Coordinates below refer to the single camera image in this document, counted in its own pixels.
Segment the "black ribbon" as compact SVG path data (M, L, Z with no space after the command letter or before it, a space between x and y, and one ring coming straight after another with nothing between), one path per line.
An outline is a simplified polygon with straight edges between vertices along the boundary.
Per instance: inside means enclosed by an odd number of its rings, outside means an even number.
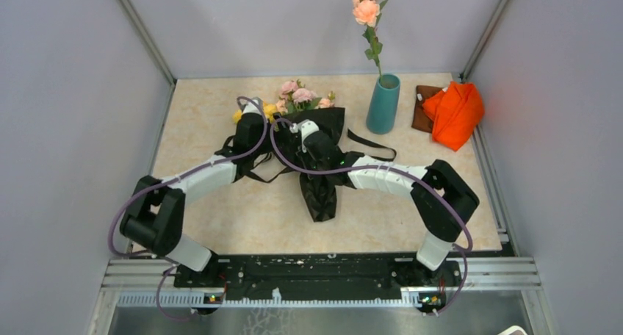
M397 156L397 151L395 149L390 148L385 145L381 145L379 143L375 143L366 138L360 137L357 134L355 134L353 131L351 131L350 129L347 130L347 138L354 141L355 143L359 143L359 144L362 144L362 145L365 145L371 148L384 149L384 150L388 150L391 152L391 155L389 157L373 156L374 159L379 159L384 162L392 162ZM236 156L233 152L233 139L234 139L234 135L228 137L223 147L219 151L217 151L216 154L224 156L224 157ZM299 167L300 163L298 162L298 154L300 152L300 149L299 147L294 146L293 136L290 134L286 135L285 133L283 134L276 133L276 142L278 144L278 148L280 149L281 153L292 164L297 165ZM258 149L256 149L253 153L245 157L233 160L233 163L237 166L237 173L235 176L235 181L246 176L255 181L260 181L262 183L268 184L274 181L281 174L294 172L292 168L290 168L287 165L284 165L284 168L281 171L279 171L271 179L263 179L262 177L254 173L253 170L258 165L266 161L269 161L270 159L272 159L273 156L276 156L276 154L275 154L274 148L272 147L270 143L270 137L266 131L262 144L259 146Z

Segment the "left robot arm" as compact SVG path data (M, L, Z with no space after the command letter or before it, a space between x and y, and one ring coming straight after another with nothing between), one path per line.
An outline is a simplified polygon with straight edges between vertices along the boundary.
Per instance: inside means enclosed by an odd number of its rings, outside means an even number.
M185 209L248 173L263 153L270 123L260 114L245 113L229 141L205 163L170 178L142 177L122 210L119 232L148 252L191 270L200 285L220 277L209 248L183 234Z

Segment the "yellow flower bunch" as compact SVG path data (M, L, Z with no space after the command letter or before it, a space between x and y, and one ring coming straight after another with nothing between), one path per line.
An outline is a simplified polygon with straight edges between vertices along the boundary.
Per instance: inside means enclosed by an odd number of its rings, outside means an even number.
M244 113L258 113L258 109L252 105L250 102L243 105L241 109L238 109L232 116L233 123L238 123L242 119L242 115ZM275 120L275 115L280 114L279 108L276 104L262 104L262 113L269 121L269 123L273 123Z

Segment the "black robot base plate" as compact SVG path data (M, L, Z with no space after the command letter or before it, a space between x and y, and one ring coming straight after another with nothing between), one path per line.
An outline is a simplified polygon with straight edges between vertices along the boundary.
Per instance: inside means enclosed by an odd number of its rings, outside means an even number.
M222 287L226 300L397 300L404 287L447 293L461 280L459 263L431 271L410 253L229 254L201 272L180 266L176 288Z

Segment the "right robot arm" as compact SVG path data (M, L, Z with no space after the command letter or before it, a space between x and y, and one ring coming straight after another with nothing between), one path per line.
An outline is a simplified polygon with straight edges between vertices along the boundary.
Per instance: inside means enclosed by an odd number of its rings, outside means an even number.
M304 167L312 176L332 185L355 190L375 190L410 199L427 232L416 254L414 277L434 284L443 273L442 262L453 249L469 219L480 205L472 188L446 161L428 166L397 165L357 152L344 152L324 132L300 136Z

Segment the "pink flower bunch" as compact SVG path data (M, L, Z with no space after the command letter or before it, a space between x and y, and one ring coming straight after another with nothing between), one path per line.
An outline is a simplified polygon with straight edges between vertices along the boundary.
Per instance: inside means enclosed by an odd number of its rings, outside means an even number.
M290 114L312 109L325 109L335 105L336 94L331 91L320 96L305 86L301 80L289 80L281 85L276 109L281 114Z

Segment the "black wrapping paper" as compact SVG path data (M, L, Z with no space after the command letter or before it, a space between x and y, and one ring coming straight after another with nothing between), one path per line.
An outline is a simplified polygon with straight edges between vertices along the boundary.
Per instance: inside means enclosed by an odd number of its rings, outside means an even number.
M292 135L289 130L291 124L300 123L303 120L312 120L318 125L320 131L325 132L334 143L339 145L339 140L341 139L342 131L345 127L345 108L330 107L325 109L312 109L291 115L275 115L275 119L283 119L283 121L277 123L275 126L271 126L271 123L265 119L267 123L264 125L264 128L274 148L276 154L274 157L284 166L287 165L286 162L290 161L278 148L276 133ZM263 141L264 137L265 134L262 135L260 140ZM356 157L362 154L355 153L351 155L354 161ZM324 222L335 218L337 206L336 187L349 184L347 174L309 175L299 172L298 178L300 191L312 220L314 222Z

